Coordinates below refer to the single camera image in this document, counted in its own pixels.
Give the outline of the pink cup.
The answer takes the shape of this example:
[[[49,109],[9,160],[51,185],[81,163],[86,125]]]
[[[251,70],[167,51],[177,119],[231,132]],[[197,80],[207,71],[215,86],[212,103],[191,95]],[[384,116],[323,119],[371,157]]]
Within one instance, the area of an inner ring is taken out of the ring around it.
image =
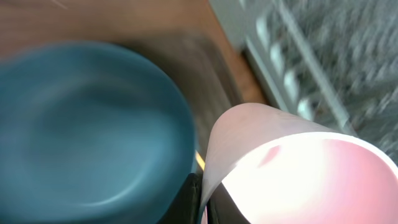
[[[397,166],[384,152],[259,103],[211,130],[202,205],[220,185],[250,223],[397,222]]]

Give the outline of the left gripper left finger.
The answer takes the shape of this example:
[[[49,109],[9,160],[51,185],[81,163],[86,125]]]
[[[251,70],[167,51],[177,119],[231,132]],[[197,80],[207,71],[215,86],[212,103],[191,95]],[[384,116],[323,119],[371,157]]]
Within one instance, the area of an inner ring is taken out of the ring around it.
[[[197,224],[202,175],[188,174],[178,194],[158,224]]]

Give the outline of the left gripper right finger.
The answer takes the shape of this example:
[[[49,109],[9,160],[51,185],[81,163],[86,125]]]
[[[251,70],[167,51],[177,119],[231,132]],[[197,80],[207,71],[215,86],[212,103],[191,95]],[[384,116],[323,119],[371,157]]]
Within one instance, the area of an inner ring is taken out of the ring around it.
[[[211,195],[206,205],[206,212],[208,224],[249,224],[223,184],[220,184]]]

